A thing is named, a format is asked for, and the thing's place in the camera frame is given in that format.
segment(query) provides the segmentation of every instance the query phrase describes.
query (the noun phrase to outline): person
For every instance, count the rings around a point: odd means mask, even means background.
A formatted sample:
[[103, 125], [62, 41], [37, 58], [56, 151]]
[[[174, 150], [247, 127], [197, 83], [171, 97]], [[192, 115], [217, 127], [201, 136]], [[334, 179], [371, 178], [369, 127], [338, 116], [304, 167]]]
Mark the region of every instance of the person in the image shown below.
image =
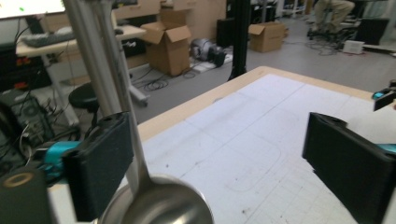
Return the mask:
[[[325, 27], [326, 22], [326, 9], [330, 7], [332, 9], [332, 21], [328, 27]], [[346, 0], [318, 0], [315, 4], [315, 16], [316, 21], [312, 28], [312, 31], [324, 31], [328, 30], [330, 33], [336, 34], [340, 31], [341, 22], [347, 17], [347, 15], [355, 7], [353, 2]]]

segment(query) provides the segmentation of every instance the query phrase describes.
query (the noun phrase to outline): desk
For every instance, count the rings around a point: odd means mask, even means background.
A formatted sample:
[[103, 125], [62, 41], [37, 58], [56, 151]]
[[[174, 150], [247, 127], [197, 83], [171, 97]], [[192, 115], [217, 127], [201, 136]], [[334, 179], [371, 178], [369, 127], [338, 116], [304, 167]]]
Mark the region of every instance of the desk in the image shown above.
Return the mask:
[[[370, 96], [259, 67], [140, 124], [139, 132], [149, 171], [198, 188], [215, 223], [352, 224], [301, 155], [310, 111], [344, 119], [377, 143], [393, 140], [396, 130], [387, 124], [396, 112], [372, 112]], [[70, 218], [67, 191], [51, 193], [62, 201], [56, 212]]]
[[[122, 35], [117, 35], [117, 39], [119, 41], [124, 40], [124, 39], [130, 39], [134, 37], [139, 37], [143, 34], [146, 33], [145, 30], [133, 27], [133, 26], [121, 26], [119, 27], [122, 29], [123, 34]], [[64, 50], [71, 50], [71, 49], [77, 49], [78, 44], [77, 40], [70, 40], [66, 41], [63, 43], [59, 44], [54, 44], [42, 48], [30, 48], [26, 45], [23, 44], [23, 42], [20, 41], [20, 43], [17, 46], [17, 55], [18, 56], [24, 56], [24, 57], [35, 57], [35, 56], [41, 56], [41, 59], [43, 60], [43, 63], [46, 67], [50, 67], [51, 63], [49, 59], [47, 58], [47, 54], [51, 53], [56, 53], [56, 52], [62, 52]], [[53, 74], [50, 70], [48, 70], [49, 78], [52, 81], [52, 85], [57, 91], [60, 101], [61, 101], [61, 106], [64, 109], [67, 121], [69, 125], [78, 125], [78, 117], [76, 116], [76, 113], [74, 112], [73, 108], [71, 106], [67, 106], [67, 99], [64, 96], [64, 93], [61, 88], [61, 84], [57, 81], [55, 74]]]

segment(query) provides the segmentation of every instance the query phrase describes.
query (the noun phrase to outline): white power strip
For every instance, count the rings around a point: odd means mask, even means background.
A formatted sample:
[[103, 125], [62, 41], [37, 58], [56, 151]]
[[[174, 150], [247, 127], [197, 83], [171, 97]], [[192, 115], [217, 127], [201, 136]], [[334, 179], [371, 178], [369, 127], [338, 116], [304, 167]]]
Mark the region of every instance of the white power strip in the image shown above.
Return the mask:
[[[229, 63], [233, 60], [233, 55], [232, 54], [227, 54], [224, 59], [224, 63]], [[200, 62], [196, 61], [194, 59], [191, 59], [192, 63], [190, 63], [191, 71], [196, 74], [201, 74], [204, 72], [207, 72], [211, 69], [216, 68], [216, 66], [213, 63], [208, 63], [208, 62]]]

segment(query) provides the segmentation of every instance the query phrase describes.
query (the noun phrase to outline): cardboard box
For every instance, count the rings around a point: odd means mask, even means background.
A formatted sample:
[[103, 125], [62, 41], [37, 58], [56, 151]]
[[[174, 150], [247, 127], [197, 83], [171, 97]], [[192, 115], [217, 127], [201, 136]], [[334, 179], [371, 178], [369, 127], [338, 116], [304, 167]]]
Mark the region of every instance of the cardboard box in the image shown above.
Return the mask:
[[146, 41], [146, 53], [151, 67], [170, 76], [178, 76], [190, 69], [187, 27], [184, 11], [165, 10], [161, 21], [144, 24], [147, 32], [141, 38]]
[[285, 36], [285, 25], [278, 22], [252, 24], [248, 27], [250, 33], [249, 47], [258, 52], [268, 52], [282, 47]]

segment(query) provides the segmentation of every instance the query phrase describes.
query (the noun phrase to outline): black stand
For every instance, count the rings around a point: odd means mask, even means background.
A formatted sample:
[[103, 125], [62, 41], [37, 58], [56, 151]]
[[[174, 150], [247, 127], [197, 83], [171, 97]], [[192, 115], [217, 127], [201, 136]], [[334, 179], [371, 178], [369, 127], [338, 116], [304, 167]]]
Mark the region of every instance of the black stand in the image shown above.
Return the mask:
[[235, 1], [235, 39], [233, 41], [233, 71], [228, 80], [246, 73], [250, 1]]

